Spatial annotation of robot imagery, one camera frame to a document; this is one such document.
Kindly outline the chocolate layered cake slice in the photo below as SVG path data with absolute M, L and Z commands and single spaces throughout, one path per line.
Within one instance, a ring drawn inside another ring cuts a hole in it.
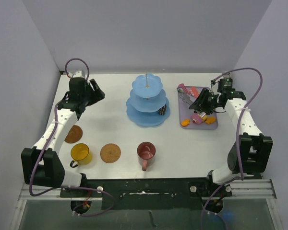
M 158 114 L 159 115 L 165 115 L 167 111 L 167 105 L 165 104 L 163 107 L 161 107 L 159 110 L 158 110 Z

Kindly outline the metal tongs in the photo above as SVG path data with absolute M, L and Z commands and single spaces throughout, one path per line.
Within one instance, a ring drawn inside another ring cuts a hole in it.
M 180 93 L 179 94 L 179 97 L 187 104 L 191 105 L 193 104 L 193 101 L 190 99 L 189 95 L 188 94 L 185 94 L 185 93 Z

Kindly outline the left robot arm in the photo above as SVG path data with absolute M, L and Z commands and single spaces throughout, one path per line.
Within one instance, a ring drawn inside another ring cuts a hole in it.
M 62 165 L 60 151 L 70 129 L 80 119 L 86 107 L 105 97 L 94 79 L 71 78 L 69 91 L 54 106 L 54 119 L 33 147 L 21 153 L 24 181 L 27 185 L 50 188 L 71 187 L 78 197 L 86 195 L 88 184 L 80 173 L 66 170 Z

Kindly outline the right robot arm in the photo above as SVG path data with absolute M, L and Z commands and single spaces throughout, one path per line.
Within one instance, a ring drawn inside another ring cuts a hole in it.
M 204 184 L 204 190 L 210 196 L 219 193 L 223 183 L 263 173 L 273 146 L 272 138 L 264 135 L 255 124 L 244 93 L 233 88 L 233 80 L 230 77 L 221 78 L 217 84 L 216 94 L 203 89 L 189 107 L 197 114 L 206 115 L 223 108 L 236 129 L 236 141 L 228 153 L 227 162 L 213 170 L 212 179 Z

